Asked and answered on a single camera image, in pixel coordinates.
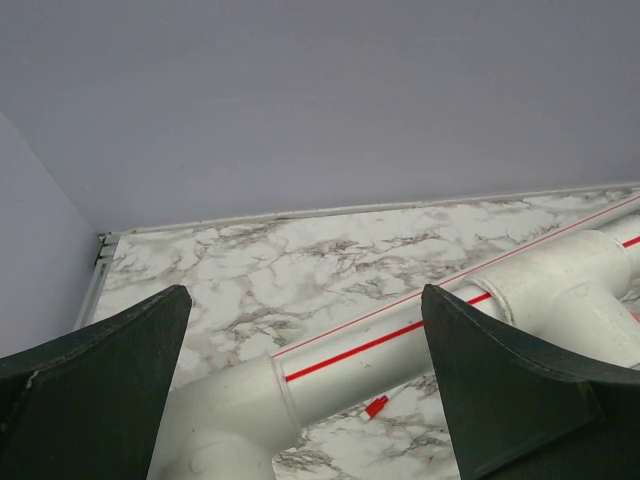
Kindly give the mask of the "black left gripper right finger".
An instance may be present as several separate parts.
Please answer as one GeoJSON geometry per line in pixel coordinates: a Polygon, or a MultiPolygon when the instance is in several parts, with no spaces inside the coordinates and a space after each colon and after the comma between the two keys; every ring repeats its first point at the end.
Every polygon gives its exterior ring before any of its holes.
{"type": "Polygon", "coordinates": [[[639,374],[428,284],[421,311],[463,479],[636,479],[639,374]]]}

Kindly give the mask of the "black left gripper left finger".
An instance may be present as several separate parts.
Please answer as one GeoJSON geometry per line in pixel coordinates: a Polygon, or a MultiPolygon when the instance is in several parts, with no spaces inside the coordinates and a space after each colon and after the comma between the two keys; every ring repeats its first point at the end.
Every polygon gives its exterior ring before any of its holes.
{"type": "Polygon", "coordinates": [[[172,285],[2,358],[2,478],[146,478],[191,307],[172,285]]]}

